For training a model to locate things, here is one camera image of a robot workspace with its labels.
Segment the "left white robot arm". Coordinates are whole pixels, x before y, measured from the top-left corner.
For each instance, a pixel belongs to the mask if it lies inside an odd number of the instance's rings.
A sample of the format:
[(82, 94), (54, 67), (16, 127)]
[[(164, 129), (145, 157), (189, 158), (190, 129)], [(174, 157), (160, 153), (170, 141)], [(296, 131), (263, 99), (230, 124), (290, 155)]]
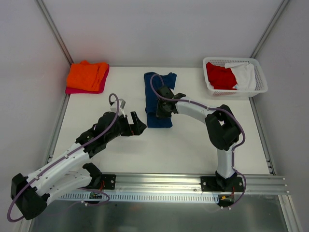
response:
[(118, 136), (139, 136), (144, 132), (147, 126), (136, 112), (131, 112), (131, 117), (133, 122), (129, 123), (127, 115), (105, 112), (61, 156), (31, 174), (14, 176), (7, 219), (15, 221), (11, 218), (14, 206), (22, 218), (30, 220), (41, 214), (51, 202), (75, 189), (98, 192), (102, 172), (90, 160)]

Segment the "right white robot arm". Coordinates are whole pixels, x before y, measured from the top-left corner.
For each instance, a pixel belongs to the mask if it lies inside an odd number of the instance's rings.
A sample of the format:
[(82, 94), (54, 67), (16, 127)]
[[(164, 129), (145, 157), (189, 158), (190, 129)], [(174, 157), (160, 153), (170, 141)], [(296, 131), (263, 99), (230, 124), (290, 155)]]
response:
[(232, 189), (238, 174), (234, 168), (234, 148), (243, 133), (227, 105), (213, 108), (193, 101), (182, 93), (174, 94), (167, 86), (154, 91), (158, 118), (172, 114), (189, 116), (206, 125), (211, 144), (217, 149), (218, 166), (214, 186), (221, 191)]

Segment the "blue t shirt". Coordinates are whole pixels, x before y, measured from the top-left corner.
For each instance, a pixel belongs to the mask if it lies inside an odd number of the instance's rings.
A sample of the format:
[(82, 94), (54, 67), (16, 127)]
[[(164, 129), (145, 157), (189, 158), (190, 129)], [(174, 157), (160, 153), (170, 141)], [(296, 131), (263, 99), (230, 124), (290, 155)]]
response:
[(157, 111), (157, 96), (153, 92), (150, 80), (151, 77), (154, 75), (153, 78), (153, 87), (155, 90), (162, 87), (161, 79), (157, 76), (155, 72), (147, 72), (144, 74), (144, 83), (145, 83), (145, 112), (147, 117), (147, 127), (149, 128), (171, 128), (172, 122), (170, 118), (157, 118), (156, 111)]

